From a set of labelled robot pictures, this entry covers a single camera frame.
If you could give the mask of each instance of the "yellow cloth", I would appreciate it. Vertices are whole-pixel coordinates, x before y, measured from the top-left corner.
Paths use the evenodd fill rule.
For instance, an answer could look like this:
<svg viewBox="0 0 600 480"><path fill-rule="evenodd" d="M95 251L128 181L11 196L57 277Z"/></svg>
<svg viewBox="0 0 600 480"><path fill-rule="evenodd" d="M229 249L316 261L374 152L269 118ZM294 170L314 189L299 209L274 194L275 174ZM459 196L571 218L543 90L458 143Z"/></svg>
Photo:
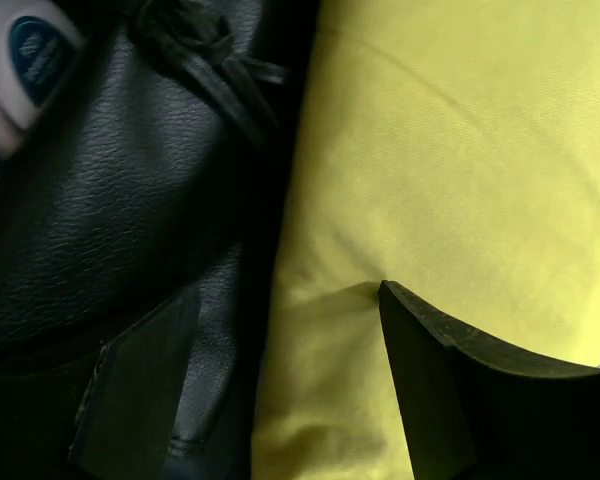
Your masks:
<svg viewBox="0 0 600 480"><path fill-rule="evenodd" d="M375 291L600 364L600 0L325 0L255 480L413 478Z"/></svg>

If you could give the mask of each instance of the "black lace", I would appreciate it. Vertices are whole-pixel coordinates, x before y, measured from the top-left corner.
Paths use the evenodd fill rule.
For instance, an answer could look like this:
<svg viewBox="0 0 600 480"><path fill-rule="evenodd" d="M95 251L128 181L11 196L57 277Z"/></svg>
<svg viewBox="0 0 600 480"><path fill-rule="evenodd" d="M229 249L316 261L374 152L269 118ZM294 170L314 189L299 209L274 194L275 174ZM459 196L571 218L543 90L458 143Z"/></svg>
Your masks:
<svg viewBox="0 0 600 480"><path fill-rule="evenodd" d="M278 121L256 80L281 85L288 73L236 53L226 19L193 0L149 0L134 24L140 39L193 79L257 149L276 138Z"/></svg>

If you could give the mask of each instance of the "yellow fabric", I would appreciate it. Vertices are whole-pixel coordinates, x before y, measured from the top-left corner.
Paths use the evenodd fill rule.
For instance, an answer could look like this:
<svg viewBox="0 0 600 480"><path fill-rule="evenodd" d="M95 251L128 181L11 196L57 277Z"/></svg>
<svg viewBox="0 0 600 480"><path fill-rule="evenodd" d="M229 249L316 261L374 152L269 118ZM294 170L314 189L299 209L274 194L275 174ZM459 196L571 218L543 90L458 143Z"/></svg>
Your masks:
<svg viewBox="0 0 600 480"><path fill-rule="evenodd" d="M325 0L255 480L412 478L380 280L600 364L600 0Z"/></svg>

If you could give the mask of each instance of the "black leather shoe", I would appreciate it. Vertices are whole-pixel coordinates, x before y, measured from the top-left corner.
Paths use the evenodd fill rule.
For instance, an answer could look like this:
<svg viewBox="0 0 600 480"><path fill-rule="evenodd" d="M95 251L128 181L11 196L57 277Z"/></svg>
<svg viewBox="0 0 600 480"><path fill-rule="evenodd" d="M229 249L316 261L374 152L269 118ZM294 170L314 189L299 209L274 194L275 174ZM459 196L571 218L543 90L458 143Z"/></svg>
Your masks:
<svg viewBox="0 0 600 480"><path fill-rule="evenodd" d="M416 480L600 479L600 369L511 345L395 282L379 297Z"/></svg>
<svg viewBox="0 0 600 480"><path fill-rule="evenodd" d="M65 3L0 180L0 478L248 478L317 2Z"/></svg>

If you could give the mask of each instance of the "leather texture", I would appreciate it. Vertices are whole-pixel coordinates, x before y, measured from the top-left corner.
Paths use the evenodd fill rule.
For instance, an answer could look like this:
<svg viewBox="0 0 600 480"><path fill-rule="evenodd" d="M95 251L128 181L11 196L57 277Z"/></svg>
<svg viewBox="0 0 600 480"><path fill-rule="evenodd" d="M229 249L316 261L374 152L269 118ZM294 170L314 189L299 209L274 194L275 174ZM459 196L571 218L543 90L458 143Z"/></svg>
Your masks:
<svg viewBox="0 0 600 480"><path fill-rule="evenodd" d="M199 306L192 285L1 362L0 479L161 478Z"/></svg>
<svg viewBox="0 0 600 480"><path fill-rule="evenodd" d="M236 52L291 71L288 85L262 87L281 126L268 162L202 91L133 43L122 16L65 3L84 28L93 17L97 27L0 181L0 358L199 282L171 451L189 463L206 458L219 413L237 405L227 413L244 424L235 455L248 459L317 1L206 2L226 19ZM238 400L227 403L230 392ZM248 475L247 461L209 478Z"/></svg>

